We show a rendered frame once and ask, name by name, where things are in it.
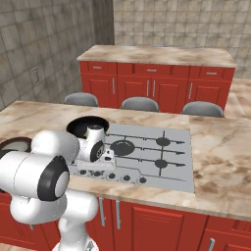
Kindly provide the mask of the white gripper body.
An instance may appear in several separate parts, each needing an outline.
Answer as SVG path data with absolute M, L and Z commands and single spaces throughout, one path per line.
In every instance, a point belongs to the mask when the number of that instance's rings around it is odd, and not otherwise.
M 116 159 L 100 158 L 96 162 L 88 163 L 87 169 L 92 171 L 114 171 L 116 169 Z

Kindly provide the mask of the black frying pan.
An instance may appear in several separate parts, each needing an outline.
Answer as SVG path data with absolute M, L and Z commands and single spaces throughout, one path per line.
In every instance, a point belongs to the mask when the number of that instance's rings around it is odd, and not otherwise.
M 97 116 L 80 117 L 71 121 L 67 125 L 66 131 L 78 138 L 85 139 L 88 126 L 102 126 L 104 127 L 104 131 L 107 131 L 109 128 L 109 122 Z

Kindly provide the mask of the grey gas hob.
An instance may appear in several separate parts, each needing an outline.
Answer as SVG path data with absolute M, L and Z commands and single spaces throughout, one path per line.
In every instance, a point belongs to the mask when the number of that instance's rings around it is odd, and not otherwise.
M 192 148 L 190 132 L 183 129 L 143 125 L 110 124 L 106 132 L 106 146 L 115 153 L 116 169 L 98 171 L 101 176 L 86 170 L 83 177 L 119 181 L 168 190 L 194 193 Z M 71 174 L 82 176 L 76 166 Z

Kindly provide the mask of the red cupboard door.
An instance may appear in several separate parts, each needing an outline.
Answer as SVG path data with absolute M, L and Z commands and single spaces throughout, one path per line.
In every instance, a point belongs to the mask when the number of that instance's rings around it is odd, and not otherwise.
M 112 202 L 116 251 L 197 251 L 207 216 L 121 202 L 117 229 Z
M 10 202 L 11 196 L 0 189 L 0 243 L 35 251 L 51 251 L 60 240 L 58 221 L 30 228 L 13 219 Z
M 251 222 L 210 216 L 198 251 L 208 251 L 210 238 L 216 240 L 213 251 L 251 251 Z
M 114 251 L 114 236 L 113 236 L 113 217 L 111 201 L 103 200 L 105 225 L 102 226 L 101 215 L 97 213 L 96 217 L 86 224 L 86 229 L 90 237 L 96 242 L 99 251 Z

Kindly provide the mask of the grey stool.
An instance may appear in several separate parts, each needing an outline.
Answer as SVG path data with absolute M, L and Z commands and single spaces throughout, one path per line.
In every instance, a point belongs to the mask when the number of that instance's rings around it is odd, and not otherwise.
M 146 112 L 158 112 L 159 106 L 156 101 L 147 97 L 130 97 L 123 101 L 122 109 Z
M 67 105 L 97 107 L 98 99 L 90 93 L 77 92 L 68 95 L 65 98 L 65 103 Z
M 194 101 L 187 103 L 181 112 L 183 115 L 216 117 L 222 118 L 224 116 L 223 109 L 213 103 L 204 101 Z

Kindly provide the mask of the dark brown bowl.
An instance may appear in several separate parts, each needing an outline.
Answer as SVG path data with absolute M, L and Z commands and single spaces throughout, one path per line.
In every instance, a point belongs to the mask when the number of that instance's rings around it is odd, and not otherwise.
M 0 159 L 10 151 L 31 151 L 31 138 L 13 137 L 0 143 Z

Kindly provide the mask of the red cupboard run, marble worktop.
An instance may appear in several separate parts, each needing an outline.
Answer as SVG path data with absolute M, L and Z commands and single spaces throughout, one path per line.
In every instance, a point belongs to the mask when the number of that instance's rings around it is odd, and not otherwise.
M 119 108 L 140 96 L 173 114 L 193 101 L 223 108 L 236 68 L 228 52 L 217 48 L 95 45 L 77 60 L 82 89 L 101 107 Z

